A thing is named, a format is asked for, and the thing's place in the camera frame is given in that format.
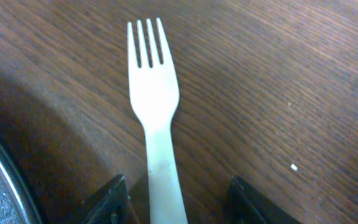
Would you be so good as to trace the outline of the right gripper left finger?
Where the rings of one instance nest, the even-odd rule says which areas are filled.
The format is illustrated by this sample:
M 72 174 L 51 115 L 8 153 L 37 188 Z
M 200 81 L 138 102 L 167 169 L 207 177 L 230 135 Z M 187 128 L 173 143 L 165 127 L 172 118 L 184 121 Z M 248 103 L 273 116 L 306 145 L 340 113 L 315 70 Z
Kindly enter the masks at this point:
M 128 193 L 124 174 L 118 174 L 85 200 L 81 223 L 122 224 L 126 220 Z

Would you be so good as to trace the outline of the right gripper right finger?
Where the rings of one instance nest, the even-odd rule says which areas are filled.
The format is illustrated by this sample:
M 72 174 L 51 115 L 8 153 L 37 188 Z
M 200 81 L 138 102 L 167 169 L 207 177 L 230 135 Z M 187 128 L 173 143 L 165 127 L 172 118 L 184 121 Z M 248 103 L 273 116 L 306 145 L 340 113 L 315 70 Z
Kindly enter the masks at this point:
M 228 223 L 300 223 L 262 195 L 239 175 L 233 175 L 227 191 Z

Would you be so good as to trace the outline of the white plastic fork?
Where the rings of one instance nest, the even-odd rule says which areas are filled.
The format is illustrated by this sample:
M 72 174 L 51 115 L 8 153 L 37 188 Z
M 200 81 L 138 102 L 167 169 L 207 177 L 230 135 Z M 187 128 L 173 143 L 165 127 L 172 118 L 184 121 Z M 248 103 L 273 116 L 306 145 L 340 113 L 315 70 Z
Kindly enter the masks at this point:
M 180 100 L 177 74 L 162 21 L 156 19 L 158 39 L 146 22 L 147 39 L 141 21 L 137 38 L 127 24 L 127 64 L 131 106 L 145 133 L 150 221 L 187 223 L 171 135 Z

